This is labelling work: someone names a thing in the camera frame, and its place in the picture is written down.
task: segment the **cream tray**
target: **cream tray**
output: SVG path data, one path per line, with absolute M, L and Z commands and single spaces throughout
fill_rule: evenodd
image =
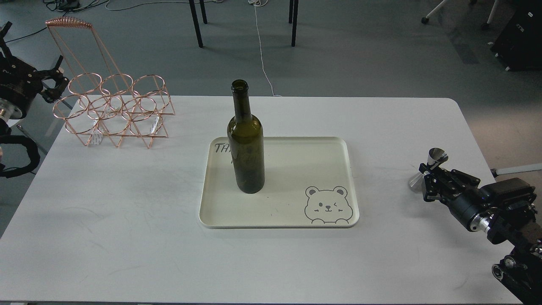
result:
M 265 184 L 235 182 L 228 138 L 211 142 L 200 221 L 209 228 L 351 227 L 359 219 L 346 143 L 336 137 L 266 137 Z

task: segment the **metal jigger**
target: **metal jigger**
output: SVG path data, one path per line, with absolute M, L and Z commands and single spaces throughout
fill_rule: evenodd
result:
M 427 165 L 431 166 L 431 169 L 439 166 L 440 164 L 446 162 L 448 160 L 448 155 L 446 152 L 440 148 L 431 148 L 429 150 L 429 156 L 427 157 Z M 412 178 L 408 181 L 408 186 L 410 187 L 410 190 L 414 193 L 421 193 L 422 192 L 422 179 L 424 174 L 417 173 L 416 175 L 412 176 Z

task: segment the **bear illustration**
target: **bear illustration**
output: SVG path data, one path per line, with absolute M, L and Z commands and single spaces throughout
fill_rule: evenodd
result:
M 305 190 L 308 197 L 305 206 L 305 215 L 313 223 L 339 223 L 352 218 L 353 209 L 346 200 L 348 192 L 346 188 L 337 186 L 333 190 L 319 190 L 315 186 L 309 186 Z

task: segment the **wine bottle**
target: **wine bottle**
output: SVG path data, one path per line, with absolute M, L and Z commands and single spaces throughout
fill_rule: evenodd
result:
M 250 113 L 248 84 L 242 79 L 231 83 L 235 116 L 228 124 L 228 141 L 233 159 L 235 180 L 240 190 L 253 194 L 265 182 L 263 167 L 263 128 Z

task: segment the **black cable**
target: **black cable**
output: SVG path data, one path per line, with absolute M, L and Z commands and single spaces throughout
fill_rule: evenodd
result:
M 137 5 L 134 5 L 132 7 L 128 7 L 128 8 L 123 8 L 123 9 L 110 9 L 109 8 L 109 0 L 106 1 L 107 4 L 105 5 L 105 8 L 107 10 L 110 10 L 110 11 L 124 11 L 124 10 L 129 10 L 129 9 L 133 9 L 133 8 L 136 8 L 136 7 L 140 7 L 142 5 L 147 5 L 147 4 L 163 4 L 163 3 L 189 3 L 187 1 L 156 1 L 156 2 L 146 2 L 146 3 L 140 3 L 140 4 L 137 4 Z M 208 3 L 208 2 L 215 2 L 215 3 L 221 3 L 223 2 L 223 0 L 207 0 L 207 1 L 204 1 L 205 3 Z
M 39 30 L 39 31 L 36 31 L 36 32 L 34 32 L 34 33 L 32 33 L 32 34 L 28 34 L 28 35 L 26 35 L 26 36 L 22 36 L 22 37 L 19 37 L 19 38 L 15 38 L 15 39 L 12 39 L 12 40 L 8 40 L 8 41 L 6 41 L 5 43 L 10 43 L 10 42 L 12 42 L 12 41 L 16 41 L 16 40 L 19 40 L 19 39 L 23 39 L 23 38 L 26 38 L 26 37 L 30 37 L 30 36 L 32 36 L 32 35 L 36 35 L 37 33 L 41 32 L 41 31 L 43 31 L 43 30 L 45 30 L 45 29 L 47 29 L 47 27 L 45 27 L 45 28 L 43 28 L 43 29 L 41 29 L 41 30 Z
M 109 0 L 104 0 L 100 3 L 97 3 L 99 0 L 92 0 L 87 6 L 85 7 L 82 7 L 82 8 L 74 8 L 74 9 L 67 9 L 67 10 L 62 10 L 64 12 L 64 14 L 62 15 L 62 17 L 66 16 L 66 14 L 68 14 L 69 12 L 80 12 L 80 11 L 84 11 L 86 9 L 90 9 L 90 8 L 95 8 L 99 5 L 102 5 L 102 4 L 106 4 L 107 2 L 109 2 Z M 46 0 L 41 0 L 41 2 L 43 4 L 45 4 L 45 6 L 50 10 L 50 11 L 55 11 L 55 10 L 58 10 L 59 8 L 59 4 L 61 3 L 61 0 L 50 0 L 50 1 L 46 1 Z M 54 4 L 55 5 L 55 8 L 51 9 L 49 6 L 51 4 Z M 32 35 L 36 35 L 37 33 L 41 32 L 41 31 L 44 31 L 46 30 L 47 27 L 44 27 L 43 29 L 41 30 L 38 30 L 32 34 L 28 34 L 26 36 L 22 36 L 22 37 L 19 37 L 19 38 L 15 38 L 15 39 L 12 39 L 12 40 L 9 40 L 9 41 L 6 41 L 5 43 L 9 43 L 9 42 L 13 42 L 13 41 L 17 41 L 19 39 L 23 39 L 23 38 L 26 38 L 26 37 L 30 37 Z

